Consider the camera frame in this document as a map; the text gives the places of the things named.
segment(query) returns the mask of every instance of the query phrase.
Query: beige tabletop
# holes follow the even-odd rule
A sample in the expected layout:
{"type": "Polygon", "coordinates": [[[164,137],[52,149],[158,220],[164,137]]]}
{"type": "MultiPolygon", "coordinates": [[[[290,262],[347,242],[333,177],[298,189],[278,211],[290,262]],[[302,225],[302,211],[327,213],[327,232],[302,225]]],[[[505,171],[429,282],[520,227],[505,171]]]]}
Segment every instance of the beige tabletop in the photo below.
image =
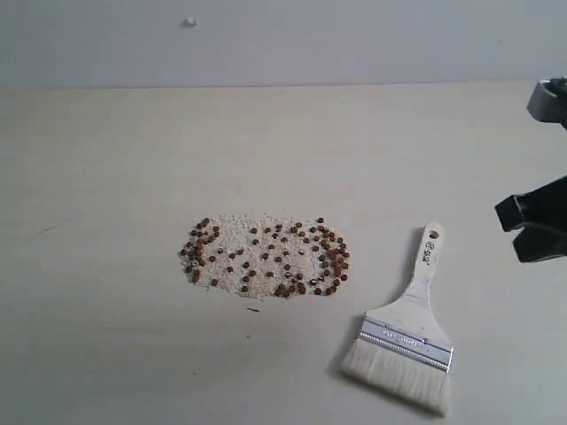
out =
{"type": "Polygon", "coordinates": [[[567,133],[525,110],[533,85],[3,93],[2,423],[431,423],[338,372],[431,220],[447,230],[431,291],[454,342],[445,423],[565,423],[567,260],[520,264],[493,210],[567,174],[567,133]],[[324,216],[348,284],[291,300],[192,286],[176,251],[220,213],[324,216]]]}

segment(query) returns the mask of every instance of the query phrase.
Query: brush handle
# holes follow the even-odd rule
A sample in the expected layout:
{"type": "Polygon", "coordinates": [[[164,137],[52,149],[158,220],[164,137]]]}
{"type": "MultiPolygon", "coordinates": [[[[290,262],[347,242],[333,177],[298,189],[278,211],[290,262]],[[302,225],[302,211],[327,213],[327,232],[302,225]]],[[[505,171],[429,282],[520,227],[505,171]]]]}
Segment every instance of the brush handle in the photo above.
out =
{"type": "Polygon", "coordinates": [[[429,307],[429,287],[437,270],[444,242],[443,226],[434,222],[425,226],[417,251],[414,274],[402,297],[412,298],[412,301],[429,307]]]}

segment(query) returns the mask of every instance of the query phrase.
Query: gray wall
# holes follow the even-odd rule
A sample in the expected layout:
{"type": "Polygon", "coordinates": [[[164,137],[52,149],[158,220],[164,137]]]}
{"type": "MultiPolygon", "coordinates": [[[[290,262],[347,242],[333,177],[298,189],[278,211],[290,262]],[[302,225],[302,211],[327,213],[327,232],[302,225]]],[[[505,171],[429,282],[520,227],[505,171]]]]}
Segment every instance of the gray wall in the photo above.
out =
{"type": "Polygon", "coordinates": [[[565,0],[2,0],[4,87],[567,73],[565,0]],[[198,26],[183,28],[192,15],[198,26]]]}

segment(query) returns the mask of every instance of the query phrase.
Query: white granules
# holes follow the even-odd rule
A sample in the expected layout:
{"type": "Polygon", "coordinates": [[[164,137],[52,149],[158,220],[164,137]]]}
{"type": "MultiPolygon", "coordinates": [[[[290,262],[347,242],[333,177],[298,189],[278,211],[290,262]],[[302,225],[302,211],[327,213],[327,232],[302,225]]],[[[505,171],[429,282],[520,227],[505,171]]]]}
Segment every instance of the white granules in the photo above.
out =
{"type": "Polygon", "coordinates": [[[305,221],[264,216],[254,220],[247,216],[220,216],[205,219],[192,228],[188,241],[180,257],[189,281],[244,297],[259,298],[275,293],[293,297],[301,293],[325,294],[326,291],[330,295],[337,290],[341,279],[346,279],[348,272],[348,265],[344,266],[349,257],[346,245],[343,243],[341,247],[342,239],[333,230],[323,228],[317,219],[305,221]],[[255,239],[258,240],[256,244],[252,243],[255,239]],[[342,264],[325,258],[329,263],[329,275],[324,276],[322,255],[335,256],[342,264]]]}

